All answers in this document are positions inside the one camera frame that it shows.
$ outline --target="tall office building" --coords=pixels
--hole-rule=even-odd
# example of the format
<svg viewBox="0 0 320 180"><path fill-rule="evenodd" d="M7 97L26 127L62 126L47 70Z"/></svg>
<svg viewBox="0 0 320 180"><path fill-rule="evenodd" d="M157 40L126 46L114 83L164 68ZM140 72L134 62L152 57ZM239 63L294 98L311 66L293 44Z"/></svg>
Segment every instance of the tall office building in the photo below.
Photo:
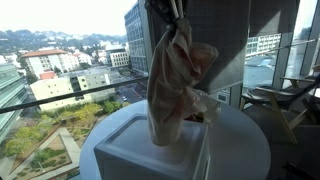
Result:
<svg viewBox="0 0 320 180"><path fill-rule="evenodd" d="M124 16L132 69L148 73L147 56L141 24L141 13L137 2Z"/></svg>
<svg viewBox="0 0 320 180"><path fill-rule="evenodd" d="M23 103L28 97L24 80L12 64L0 64L0 108ZM0 114L0 143L4 140L22 110Z"/></svg>

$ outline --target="sky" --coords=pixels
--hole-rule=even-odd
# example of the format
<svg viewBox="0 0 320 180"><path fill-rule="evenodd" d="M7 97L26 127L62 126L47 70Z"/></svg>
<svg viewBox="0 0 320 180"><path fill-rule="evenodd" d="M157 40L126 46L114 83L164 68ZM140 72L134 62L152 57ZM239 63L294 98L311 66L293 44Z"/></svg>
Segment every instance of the sky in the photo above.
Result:
<svg viewBox="0 0 320 180"><path fill-rule="evenodd" d="M125 35L124 15L137 0L5 0L0 31Z"/></svg>
<svg viewBox="0 0 320 180"><path fill-rule="evenodd" d="M303 28L311 27L317 0L300 0L300 6L294 34L298 35Z"/></svg>

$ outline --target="white building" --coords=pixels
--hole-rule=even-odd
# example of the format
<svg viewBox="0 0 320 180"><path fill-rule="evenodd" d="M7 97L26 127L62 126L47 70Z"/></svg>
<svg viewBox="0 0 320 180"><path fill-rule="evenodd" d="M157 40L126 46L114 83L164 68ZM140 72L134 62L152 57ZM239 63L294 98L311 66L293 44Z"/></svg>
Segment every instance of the white building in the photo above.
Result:
<svg viewBox="0 0 320 180"><path fill-rule="evenodd" d="M280 38L281 34L248 38L246 54L250 55L257 52L274 49L279 45Z"/></svg>
<svg viewBox="0 0 320 180"><path fill-rule="evenodd" d="M73 56L78 59L79 63L88 63L88 64L92 65L92 61L91 61L92 57L86 53L75 52L75 53L73 53Z"/></svg>
<svg viewBox="0 0 320 180"><path fill-rule="evenodd" d="M4 64L7 63L6 59L4 58L4 56L0 55L0 64Z"/></svg>
<svg viewBox="0 0 320 180"><path fill-rule="evenodd" d="M63 77L39 80L30 85L37 100L88 90L111 84L110 71L104 69L90 69L62 74ZM66 105L94 102L108 99L115 94L115 89L107 89L83 96L67 98L40 105L41 110L54 110Z"/></svg>
<svg viewBox="0 0 320 180"><path fill-rule="evenodd" d="M113 45L106 50L106 59L104 64L112 67L129 65L129 52L125 46Z"/></svg>
<svg viewBox="0 0 320 180"><path fill-rule="evenodd" d="M129 65L129 54L127 52L111 53L112 67L120 67Z"/></svg>
<svg viewBox="0 0 320 180"><path fill-rule="evenodd" d="M79 67L75 61L70 62L72 58L67 52L58 49L27 52L22 58L25 58L29 70L38 78L40 73L55 67L62 72L76 70Z"/></svg>

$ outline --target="rooftop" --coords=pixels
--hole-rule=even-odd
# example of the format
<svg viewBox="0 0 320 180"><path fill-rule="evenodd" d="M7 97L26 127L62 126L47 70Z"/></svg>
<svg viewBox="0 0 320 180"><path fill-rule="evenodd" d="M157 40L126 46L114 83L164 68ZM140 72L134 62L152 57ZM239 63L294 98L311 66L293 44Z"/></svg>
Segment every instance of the rooftop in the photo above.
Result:
<svg viewBox="0 0 320 180"><path fill-rule="evenodd" d="M43 83L46 83L46 82L54 82L54 81L61 81L61 80L68 80L69 78L65 78L65 77L59 77L59 78L53 78L53 79L43 79L43 80L38 80L36 82L34 82L33 84L31 85L35 85L35 84L43 84Z"/></svg>
<svg viewBox="0 0 320 180"><path fill-rule="evenodd" d="M81 71L69 72L60 74L59 77L77 77L77 76L85 76L88 74L99 74L99 73L109 73L110 70L106 68L90 68Z"/></svg>
<svg viewBox="0 0 320 180"><path fill-rule="evenodd" d="M67 54L67 52L60 49L33 51L33 52L25 53L24 55L22 55L22 57L36 57L36 56L53 55L53 54Z"/></svg>
<svg viewBox="0 0 320 180"><path fill-rule="evenodd" d="M86 54L86 53L83 53L83 52L77 52L77 53L73 53L72 54L72 56L75 56L75 57L78 57L78 56L80 56L80 55L87 55L87 56L89 56L88 54Z"/></svg>

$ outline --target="tree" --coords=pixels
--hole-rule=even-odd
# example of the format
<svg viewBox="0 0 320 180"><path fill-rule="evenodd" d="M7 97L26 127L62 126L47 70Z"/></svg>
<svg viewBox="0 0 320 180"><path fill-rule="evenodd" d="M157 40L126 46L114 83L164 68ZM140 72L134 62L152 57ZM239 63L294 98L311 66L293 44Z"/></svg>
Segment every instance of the tree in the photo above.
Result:
<svg viewBox="0 0 320 180"><path fill-rule="evenodd" d="M54 71L55 73L61 73L61 69L59 69L57 66L54 66L53 71Z"/></svg>
<svg viewBox="0 0 320 180"><path fill-rule="evenodd" d="M87 48L84 52L85 52L86 54L92 56L92 53L94 52L94 48Z"/></svg>
<svg viewBox="0 0 320 180"><path fill-rule="evenodd" d="M34 75L33 73L28 72L28 71L27 71L27 74L26 74L26 79L27 79L29 84L32 84L32 83L38 81L38 77L36 75Z"/></svg>
<svg viewBox="0 0 320 180"><path fill-rule="evenodd" d="M33 126L21 127L14 136L17 139L29 139L31 141L35 141L41 139L43 134L37 130L37 126Z"/></svg>
<svg viewBox="0 0 320 180"><path fill-rule="evenodd" d="M13 138L9 140L5 145L5 154L12 156L14 154L22 153L32 145L31 140L28 138Z"/></svg>
<svg viewBox="0 0 320 180"><path fill-rule="evenodd" d="M79 51L80 51L80 52L85 52L82 44L80 44Z"/></svg>
<svg viewBox="0 0 320 180"><path fill-rule="evenodd" d="M80 110L77 110L74 115L81 121L92 121L95 118L101 107L98 104L86 104Z"/></svg>
<svg viewBox="0 0 320 180"><path fill-rule="evenodd" d="M103 106L103 111L107 114L113 113L115 110L112 102L106 101Z"/></svg>
<svg viewBox="0 0 320 180"><path fill-rule="evenodd" d="M80 63L80 68L81 69L89 69L91 66L88 63Z"/></svg>
<svg viewBox="0 0 320 180"><path fill-rule="evenodd" d="M112 102L112 101L114 101L115 99L114 99L113 96L110 96L108 100Z"/></svg>
<svg viewBox="0 0 320 180"><path fill-rule="evenodd" d="M27 61L25 58L18 56L17 61L20 63L20 66L22 69L25 69L27 72L30 72Z"/></svg>
<svg viewBox="0 0 320 180"><path fill-rule="evenodd" d="M114 102L112 102L112 104L113 104L113 107L114 107L113 112L117 111L117 110L119 110L121 108L121 104L119 102L114 101Z"/></svg>

